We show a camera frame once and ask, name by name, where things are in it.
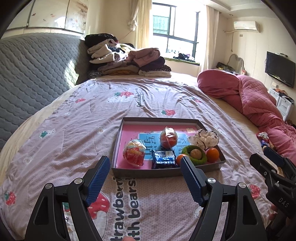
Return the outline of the orange mandarin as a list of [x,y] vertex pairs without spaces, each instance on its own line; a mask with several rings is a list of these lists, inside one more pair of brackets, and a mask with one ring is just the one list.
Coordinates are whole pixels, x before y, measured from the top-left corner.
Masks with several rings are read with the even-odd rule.
[[181,159],[182,159],[183,157],[185,157],[185,156],[186,156],[185,154],[180,154],[180,155],[177,156],[177,158],[176,158],[176,164],[177,164],[178,166],[180,166]]
[[219,151],[216,148],[209,148],[206,152],[207,161],[209,163],[215,163],[219,160]]

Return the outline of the brown walnut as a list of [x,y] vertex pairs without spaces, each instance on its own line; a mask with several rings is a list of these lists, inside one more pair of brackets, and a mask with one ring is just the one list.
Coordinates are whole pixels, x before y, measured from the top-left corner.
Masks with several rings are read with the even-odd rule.
[[190,152],[190,156],[194,159],[201,160],[202,152],[199,149],[193,149]]

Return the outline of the blue snack packet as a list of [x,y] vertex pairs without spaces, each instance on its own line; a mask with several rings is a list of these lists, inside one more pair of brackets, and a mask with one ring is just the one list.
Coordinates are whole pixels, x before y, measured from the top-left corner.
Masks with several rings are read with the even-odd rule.
[[152,169],[177,168],[176,156],[172,150],[152,150]]

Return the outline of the small colourful doll toy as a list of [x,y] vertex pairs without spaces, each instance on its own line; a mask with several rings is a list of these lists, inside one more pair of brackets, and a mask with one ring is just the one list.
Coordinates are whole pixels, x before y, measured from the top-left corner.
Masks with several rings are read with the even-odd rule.
[[270,147],[270,148],[274,148],[273,143],[270,141],[269,136],[267,134],[267,132],[258,132],[256,134],[257,139],[259,140],[261,147]]

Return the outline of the white drawer cabinet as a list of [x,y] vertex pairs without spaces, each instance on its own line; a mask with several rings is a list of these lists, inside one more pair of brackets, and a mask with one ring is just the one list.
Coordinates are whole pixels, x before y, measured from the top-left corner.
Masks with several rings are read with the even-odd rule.
[[276,91],[274,88],[270,88],[268,92],[276,99],[276,107],[280,111],[283,120],[287,121],[293,111],[293,100],[286,94]]

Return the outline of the pink quilted blanket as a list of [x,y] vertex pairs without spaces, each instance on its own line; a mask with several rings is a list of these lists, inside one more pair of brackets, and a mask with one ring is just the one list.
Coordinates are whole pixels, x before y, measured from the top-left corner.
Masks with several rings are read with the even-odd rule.
[[295,164],[295,128],[284,122],[275,98],[260,81],[211,69],[201,72],[197,83],[206,95],[224,100],[266,132],[277,152]]

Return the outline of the wrapped toy egg in tray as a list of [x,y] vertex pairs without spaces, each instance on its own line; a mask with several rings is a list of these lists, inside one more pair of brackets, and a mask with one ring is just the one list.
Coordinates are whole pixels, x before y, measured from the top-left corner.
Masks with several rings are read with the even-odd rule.
[[140,167],[144,164],[146,146],[143,141],[135,139],[129,141],[123,149],[123,158],[131,165]]

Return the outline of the white air conditioner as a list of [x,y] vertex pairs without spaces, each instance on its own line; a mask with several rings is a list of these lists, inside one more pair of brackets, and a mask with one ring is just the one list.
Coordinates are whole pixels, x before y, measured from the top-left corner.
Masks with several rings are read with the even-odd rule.
[[233,27],[235,30],[256,31],[260,33],[260,25],[256,21],[234,21]]

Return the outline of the grey quilted headboard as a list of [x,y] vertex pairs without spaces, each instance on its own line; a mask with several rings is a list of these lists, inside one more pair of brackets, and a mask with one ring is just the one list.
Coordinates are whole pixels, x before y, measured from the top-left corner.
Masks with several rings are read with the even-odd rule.
[[64,92],[87,80],[81,37],[29,33],[1,40],[1,147],[16,129]]

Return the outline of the cream curtain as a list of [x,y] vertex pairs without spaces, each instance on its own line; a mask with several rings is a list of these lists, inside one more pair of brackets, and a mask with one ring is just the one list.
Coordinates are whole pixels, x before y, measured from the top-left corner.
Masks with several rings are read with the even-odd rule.
[[211,69],[214,63],[219,15],[220,12],[210,6],[203,5],[201,8],[199,19],[199,30],[201,31],[201,72]]

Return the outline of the pile of folded clothes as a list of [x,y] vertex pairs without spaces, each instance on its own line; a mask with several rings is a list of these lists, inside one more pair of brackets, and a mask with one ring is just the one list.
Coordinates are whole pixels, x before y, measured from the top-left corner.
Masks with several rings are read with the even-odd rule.
[[171,68],[165,64],[158,48],[135,49],[132,44],[120,44],[108,33],[85,36],[85,45],[90,57],[88,78],[106,75],[171,77]]

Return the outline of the black wall television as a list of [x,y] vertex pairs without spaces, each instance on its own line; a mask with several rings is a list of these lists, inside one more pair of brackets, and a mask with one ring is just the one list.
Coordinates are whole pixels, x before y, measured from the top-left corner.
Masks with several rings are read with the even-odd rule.
[[265,73],[288,87],[295,85],[295,63],[286,57],[267,51]]

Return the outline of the window with dark frame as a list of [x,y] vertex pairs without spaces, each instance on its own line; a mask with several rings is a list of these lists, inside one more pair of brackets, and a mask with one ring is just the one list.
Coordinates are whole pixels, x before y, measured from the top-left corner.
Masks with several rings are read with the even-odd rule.
[[196,57],[200,5],[198,1],[153,1],[152,45],[168,58]]

